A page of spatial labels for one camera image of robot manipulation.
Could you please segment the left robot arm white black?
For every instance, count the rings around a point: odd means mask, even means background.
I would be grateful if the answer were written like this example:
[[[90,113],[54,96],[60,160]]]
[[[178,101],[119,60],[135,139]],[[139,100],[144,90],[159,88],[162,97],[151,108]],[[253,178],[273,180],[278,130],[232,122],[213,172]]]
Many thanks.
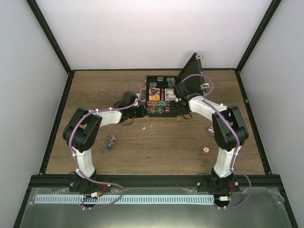
[[[107,109],[87,110],[80,107],[75,111],[62,134],[76,165],[76,176],[72,180],[74,190],[91,192],[99,185],[91,152],[99,128],[143,117],[143,108],[139,106],[141,97],[142,93],[127,91],[121,101]]]

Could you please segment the purple poker chip stack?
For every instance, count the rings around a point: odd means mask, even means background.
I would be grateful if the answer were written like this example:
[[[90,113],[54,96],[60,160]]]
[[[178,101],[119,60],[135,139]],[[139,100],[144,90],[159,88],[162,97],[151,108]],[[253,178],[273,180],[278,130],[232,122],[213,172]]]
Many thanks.
[[[109,147],[107,147],[107,146],[102,148],[102,152],[103,152],[103,153],[109,153],[110,150],[111,150],[111,149],[110,149]]]
[[[116,137],[114,135],[110,135],[110,141],[115,142],[116,141]]]

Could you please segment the striped chip roll by arm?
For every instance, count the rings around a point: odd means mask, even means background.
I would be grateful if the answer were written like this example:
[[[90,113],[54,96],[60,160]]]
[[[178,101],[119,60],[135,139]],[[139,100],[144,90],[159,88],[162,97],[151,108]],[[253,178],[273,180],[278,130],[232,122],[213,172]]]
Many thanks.
[[[212,126],[208,129],[208,132],[209,132],[211,135],[214,135],[214,129],[213,129]]]

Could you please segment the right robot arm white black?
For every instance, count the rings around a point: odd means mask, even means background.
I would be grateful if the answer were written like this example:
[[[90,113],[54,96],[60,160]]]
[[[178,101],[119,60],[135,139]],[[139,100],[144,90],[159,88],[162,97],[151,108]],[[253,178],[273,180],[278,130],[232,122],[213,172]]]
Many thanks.
[[[232,181],[236,157],[249,137],[240,109],[235,105],[219,105],[203,95],[191,93],[185,83],[176,84],[174,92],[178,99],[176,108],[180,113],[193,112],[212,121],[214,139],[219,149],[210,182],[214,190],[223,191]]]

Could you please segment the black poker set case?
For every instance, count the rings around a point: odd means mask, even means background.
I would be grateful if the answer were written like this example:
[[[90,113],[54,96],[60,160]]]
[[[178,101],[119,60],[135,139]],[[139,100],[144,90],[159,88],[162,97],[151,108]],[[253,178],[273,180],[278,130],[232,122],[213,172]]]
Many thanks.
[[[204,58],[203,55],[199,55],[198,53],[194,53],[191,58],[188,60],[184,68],[179,72],[177,76],[147,76],[146,78],[146,95],[145,95],[145,114],[150,117],[176,117],[176,114],[149,114],[147,101],[149,101],[149,88],[163,88],[164,90],[168,88],[168,84],[166,81],[167,77],[174,77],[175,87],[174,93],[176,95],[176,102],[180,100],[189,101],[191,98],[204,95],[209,88],[209,85],[205,83],[202,71],[201,59]]]

